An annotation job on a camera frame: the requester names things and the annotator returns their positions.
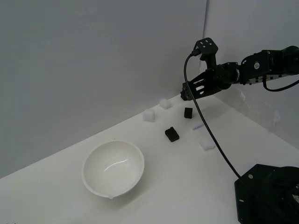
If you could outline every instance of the black cable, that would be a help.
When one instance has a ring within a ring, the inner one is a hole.
[[[229,165],[229,167],[232,169],[232,171],[234,172],[234,174],[238,177],[238,179],[240,180],[241,184],[243,184],[243,186],[251,193],[253,194],[257,200],[259,200],[260,202],[262,202],[277,218],[279,218],[281,221],[283,221],[282,217],[279,216],[274,210],[272,207],[270,207],[259,195],[257,195],[254,191],[252,191],[247,185],[246,183],[244,182],[244,180],[242,179],[242,177],[240,176],[240,174],[236,171],[236,169],[234,168],[234,166],[231,164],[231,162],[228,160],[228,158],[226,157],[226,155],[224,154],[222,148],[220,147],[217,139],[215,138],[215,136],[213,135],[209,125],[207,124],[199,106],[198,106],[198,103],[195,99],[195,97],[193,96],[193,93],[191,91],[191,88],[189,86],[189,83],[188,83],[188,79],[187,79],[187,64],[188,64],[188,61],[189,59],[192,57],[192,56],[196,56],[198,55],[199,52],[196,52],[196,50],[193,50],[193,52],[187,57],[186,61],[185,61],[185,64],[184,64],[184,78],[185,78],[185,83],[187,85],[187,88],[188,88],[188,91],[189,91],[189,94],[191,96],[191,99],[193,100],[194,104],[195,104],[195,107],[200,115],[200,118],[202,119],[202,122],[204,123],[207,131],[209,132],[210,136],[212,137],[213,141],[215,142],[215,145],[217,146],[219,152],[221,153],[222,157],[224,158],[224,160],[226,161],[226,163]]]
[[[193,54],[190,54],[190,55],[187,57],[187,59],[186,59],[186,61],[185,61],[185,65],[184,65],[184,78],[185,78],[185,82],[186,82],[186,85],[187,85],[189,94],[190,94],[190,96],[191,96],[191,98],[192,98],[192,100],[193,100],[193,102],[194,102],[194,104],[195,104],[195,106],[196,106],[196,109],[197,109],[197,111],[198,111],[198,113],[199,113],[199,115],[200,115],[200,118],[202,119],[202,122],[203,122],[204,125],[206,126],[207,131],[209,132],[210,136],[212,137],[213,141],[215,142],[215,145],[218,147],[218,149],[219,149],[221,155],[223,156],[224,160],[225,160],[226,163],[229,165],[229,167],[233,170],[233,172],[235,173],[235,175],[236,175],[239,179],[241,179],[241,176],[238,174],[238,172],[236,171],[236,169],[234,168],[234,166],[230,163],[230,161],[228,160],[228,158],[227,158],[226,155],[224,154],[223,150],[221,149],[221,147],[220,147],[220,145],[219,145],[217,139],[216,139],[215,136],[213,135],[211,129],[209,128],[209,125],[207,124],[207,122],[206,122],[204,116],[202,115],[202,112],[201,112],[201,110],[200,110],[200,108],[199,108],[199,106],[198,106],[198,103],[196,102],[195,97],[193,96],[193,94],[192,94],[192,92],[191,92],[190,86],[189,86],[189,84],[188,84],[188,79],[187,79],[186,69],[187,69],[188,61],[189,61],[189,59],[190,59],[192,56],[193,56]]]
[[[293,86],[299,84],[299,80],[297,80],[296,82],[294,82],[294,83],[292,83],[292,84],[290,84],[290,85],[287,85],[287,86],[282,87],[282,88],[279,88],[279,89],[274,89],[274,90],[272,90],[272,89],[268,89],[268,87],[267,87],[267,83],[266,83],[266,82],[267,82],[266,78],[263,78],[263,87],[264,87],[266,90],[270,91],[270,92],[280,92],[280,91],[283,91],[283,90],[290,89],[291,87],[293,87]]]

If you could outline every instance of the gray wall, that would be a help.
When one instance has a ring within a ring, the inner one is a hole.
[[[177,95],[205,9],[206,0],[2,0],[0,177]]]
[[[204,36],[213,38],[218,45],[218,63],[240,63],[244,57],[263,49],[299,46],[298,8],[298,0],[209,0]],[[286,77],[271,81],[268,86],[279,88],[298,79],[299,76]],[[217,94],[236,110],[299,148],[298,95],[299,86],[271,93],[262,84],[234,85]]]

